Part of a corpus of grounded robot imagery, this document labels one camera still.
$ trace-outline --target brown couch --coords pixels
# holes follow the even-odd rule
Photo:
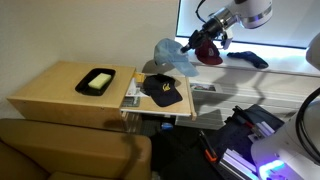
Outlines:
[[[145,136],[0,119],[0,179],[150,180],[150,161]]]

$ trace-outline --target baseball cap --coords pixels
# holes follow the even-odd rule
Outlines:
[[[198,60],[204,64],[218,65],[222,63],[220,52],[211,39],[204,41],[202,46],[195,50],[195,54]]]
[[[182,96],[174,86],[175,81],[174,78],[163,74],[152,75],[143,81],[143,89],[158,106],[166,107],[182,101]]]
[[[182,45],[174,40],[164,38],[154,48],[154,60],[157,65],[171,63],[180,73],[187,77],[199,75],[196,68],[189,62],[188,54],[182,53]]]

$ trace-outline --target cap logo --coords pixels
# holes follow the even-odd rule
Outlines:
[[[162,89],[163,89],[164,92],[169,91],[170,90],[170,84],[169,83],[163,84]]]
[[[209,50],[209,56],[214,56],[214,51],[213,51],[213,49],[212,49],[212,48],[209,48],[208,50]]]

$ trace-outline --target wooden cabinet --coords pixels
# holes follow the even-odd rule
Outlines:
[[[101,96],[78,93],[75,87],[94,68],[116,71],[109,87]],[[160,108],[150,97],[145,97],[141,98],[139,107],[122,108],[135,71],[135,67],[59,61],[7,99],[26,119],[117,131],[128,131],[132,122],[128,118],[134,117],[136,121],[139,113],[191,116],[194,112],[185,77],[177,78],[182,102]]]

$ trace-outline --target white sponge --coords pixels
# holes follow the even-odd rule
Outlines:
[[[109,74],[100,73],[97,77],[90,81],[88,85],[93,89],[100,90],[102,86],[105,85],[110,79],[111,76]]]

